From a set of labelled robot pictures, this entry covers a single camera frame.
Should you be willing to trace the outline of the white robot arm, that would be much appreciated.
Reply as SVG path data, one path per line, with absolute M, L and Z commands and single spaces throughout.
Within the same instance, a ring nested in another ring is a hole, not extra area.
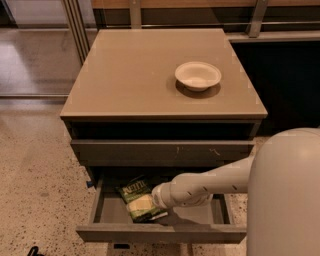
M 251 157 L 156 186 L 160 209 L 202 205 L 215 193 L 246 193 L 247 256 L 320 256 L 320 129 L 270 137 Z

